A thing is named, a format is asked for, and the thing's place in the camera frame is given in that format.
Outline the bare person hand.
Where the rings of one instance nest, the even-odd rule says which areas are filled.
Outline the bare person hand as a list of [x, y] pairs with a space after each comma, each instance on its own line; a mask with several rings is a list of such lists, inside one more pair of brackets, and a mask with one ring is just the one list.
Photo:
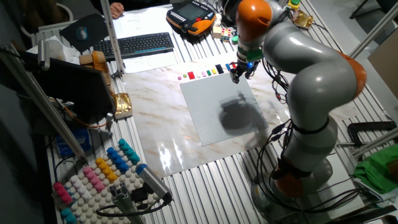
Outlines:
[[110, 10], [113, 19], [118, 19], [124, 14], [124, 6], [120, 2], [111, 3]]

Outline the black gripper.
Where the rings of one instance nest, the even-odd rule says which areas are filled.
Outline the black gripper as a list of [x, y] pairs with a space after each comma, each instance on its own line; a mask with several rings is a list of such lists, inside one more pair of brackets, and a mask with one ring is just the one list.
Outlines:
[[231, 69], [231, 79], [233, 83], [238, 84], [242, 75], [244, 75], [246, 79], [250, 79], [254, 75], [258, 65], [258, 60], [249, 63], [237, 62], [236, 68]]

